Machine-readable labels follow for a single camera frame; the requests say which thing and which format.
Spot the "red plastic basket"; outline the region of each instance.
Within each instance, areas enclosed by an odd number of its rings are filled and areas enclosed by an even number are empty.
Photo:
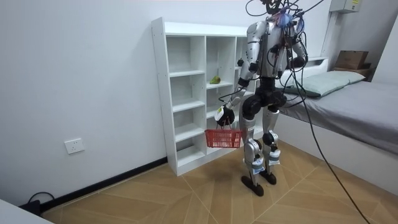
[[[205,131],[207,147],[239,148],[242,131],[233,129],[207,129]]]

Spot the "robot leg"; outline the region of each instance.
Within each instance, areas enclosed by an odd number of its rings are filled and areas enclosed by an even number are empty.
[[[262,115],[262,125],[264,128],[264,135],[262,136],[264,148],[262,153],[264,155],[266,169],[260,172],[260,175],[272,185],[276,184],[276,177],[272,173],[272,166],[280,164],[280,150],[277,147],[278,135],[273,132],[278,115],[279,110],[276,106],[269,106],[267,110],[264,108]]]
[[[259,173],[265,170],[263,166],[264,158],[261,153],[261,143],[253,139],[256,124],[254,114],[258,113],[261,109],[261,107],[257,109],[256,106],[253,106],[257,101],[260,101],[258,96],[249,97],[242,104],[242,113],[239,114],[239,127],[242,131],[244,142],[244,163],[249,170],[249,177],[242,176],[241,181],[247,188],[261,197],[264,195],[264,189],[259,184],[258,177]]]

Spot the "white cabinet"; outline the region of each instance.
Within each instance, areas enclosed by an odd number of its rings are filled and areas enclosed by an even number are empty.
[[[233,150],[207,148],[205,130],[216,128],[214,114],[223,104],[218,98],[236,87],[236,62],[246,58],[246,29],[152,21],[167,159],[177,175]],[[210,84],[216,75],[221,82]],[[245,97],[257,84],[251,81]],[[239,128],[238,110],[233,128]],[[256,118],[255,138],[260,138],[262,114]]]

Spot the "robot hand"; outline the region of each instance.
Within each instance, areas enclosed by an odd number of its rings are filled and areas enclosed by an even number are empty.
[[[223,105],[222,107],[220,107],[218,109],[215,118],[216,118],[217,124],[220,125],[221,127],[223,127],[223,126],[226,126],[226,125],[227,126],[231,125],[234,122],[235,114],[234,114],[234,111],[232,109],[229,109],[229,108],[226,107],[226,105]]]

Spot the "gray pillow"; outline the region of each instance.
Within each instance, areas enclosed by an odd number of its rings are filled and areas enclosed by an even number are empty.
[[[344,88],[346,85],[360,82],[364,78],[364,76],[355,72],[332,71],[304,78],[303,87],[307,97],[318,98]],[[304,95],[304,91],[301,90],[300,87],[298,88],[301,94]],[[287,87],[285,92],[293,94],[299,93],[295,85]]]

